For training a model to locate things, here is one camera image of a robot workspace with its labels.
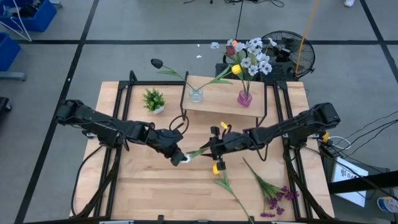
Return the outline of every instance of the black fan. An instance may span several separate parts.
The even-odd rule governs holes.
[[[294,71],[299,60],[300,43],[303,37],[291,31],[280,30],[271,32],[262,37],[264,47],[269,43],[268,38],[277,43],[275,47],[270,46],[266,52],[270,56],[269,62],[271,64],[284,63],[285,66],[289,66]],[[304,39],[296,77],[301,78],[308,72],[313,72],[314,63],[315,52],[313,47],[307,39]]]

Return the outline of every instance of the blue bin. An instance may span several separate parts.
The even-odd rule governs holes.
[[[22,7],[25,4],[32,4],[33,0],[16,0],[18,7]],[[3,6],[15,7],[12,0],[0,0],[0,21],[7,24],[9,27],[20,30],[20,28],[11,21],[9,16],[3,16],[4,9]],[[25,25],[25,28],[30,31],[44,32],[50,25],[52,19],[56,15],[57,10],[51,4],[49,0],[45,0],[37,10],[33,18],[21,18]],[[21,22],[18,17],[13,17],[13,21],[17,22],[21,26]]]
[[[7,71],[21,47],[7,33],[0,32],[0,71]]]

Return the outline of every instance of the potted plant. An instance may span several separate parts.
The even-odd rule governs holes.
[[[269,38],[269,43],[263,50],[261,38],[251,39],[246,44],[230,39],[226,43],[226,52],[221,52],[235,64],[232,66],[231,71],[239,77],[243,84],[243,90],[238,95],[238,103],[245,108],[249,107],[252,101],[252,95],[249,90],[253,76],[258,72],[267,75],[272,71],[272,67],[268,63],[269,56],[265,54],[270,45],[276,46],[277,44]],[[219,47],[220,45],[217,42],[212,42],[210,45],[212,49],[218,49]]]
[[[203,87],[209,85],[209,84],[233,84],[230,81],[227,80],[221,80],[222,78],[224,78],[225,76],[231,74],[232,72],[228,72],[229,69],[231,68],[229,65],[228,67],[221,72],[219,75],[217,75],[216,77],[214,77],[214,79],[210,80],[208,83],[197,87],[197,86],[191,86],[191,84],[189,84],[189,82],[187,82],[178,72],[172,70],[171,68],[163,65],[163,61],[159,60],[159,59],[155,59],[153,58],[152,60],[150,60],[150,63],[157,69],[161,69],[166,68],[167,70],[164,71],[159,71],[157,73],[159,74],[165,74],[165,75],[172,75],[172,76],[176,76],[181,78],[189,87],[189,98],[191,99],[192,102],[194,103],[199,103],[202,101],[203,99]]]
[[[149,111],[154,114],[158,114],[164,110],[164,98],[163,93],[160,93],[159,90],[153,89],[152,91],[146,89],[146,94],[144,94],[144,108],[147,108]]]

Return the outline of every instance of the wooden tabletop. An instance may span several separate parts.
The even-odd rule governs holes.
[[[117,91],[117,82],[104,82],[99,93],[96,110],[111,115]],[[164,94],[165,110],[153,115],[143,108],[142,94],[145,88],[156,88]],[[288,83],[289,96],[294,115],[308,109],[303,83]],[[133,86],[128,119],[154,122],[156,128],[168,128],[174,117],[180,115],[179,103],[182,86]],[[276,124],[277,113],[271,86],[267,87],[268,115],[262,126]],[[233,131],[255,127],[255,118],[233,114],[188,111],[188,131],[178,143],[183,152],[198,149],[211,136],[210,126],[220,126],[223,121],[232,124]],[[308,140],[308,146],[317,149],[315,140]],[[88,140],[85,157],[98,147],[96,139]],[[236,196],[256,220],[294,220],[292,203],[283,201],[280,205],[285,213],[274,218],[261,218],[263,199],[261,190],[242,157],[266,181],[278,187],[289,185],[285,162],[282,158],[282,140],[275,138],[269,145],[267,161],[262,162],[257,153],[241,151],[224,155],[231,187]],[[323,173],[320,156],[309,150],[301,150],[307,187],[317,202],[331,216],[334,216],[330,196]],[[104,150],[95,154],[81,170],[75,197],[75,210],[79,212],[90,200],[100,179]],[[123,150],[119,167],[116,193],[113,203],[113,219],[156,220],[164,215],[166,220],[247,220],[234,198],[223,188],[213,183],[218,178],[212,172],[213,161],[198,157],[189,164],[174,167],[163,155],[153,149],[130,144],[130,151]],[[103,201],[108,200],[108,191]],[[106,203],[101,207],[104,214]],[[299,199],[301,216],[305,217],[302,198]]]
[[[213,78],[199,77],[189,75],[187,82],[192,87],[200,87]],[[189,99],[189,89],[187,85],[185,89],[182,108],[185,110],[195,110],[204,112],[224,113],[224,114],[237,114],[243,116],[264,116],[264,83],[251,82],[250,93],[253,100],[249,108],[243,108],[238,104],[238,95],[243,90],[241,80],[228,80],[231,84],[211,84],[203,87],[203,100],[200,103],[192,103]]]

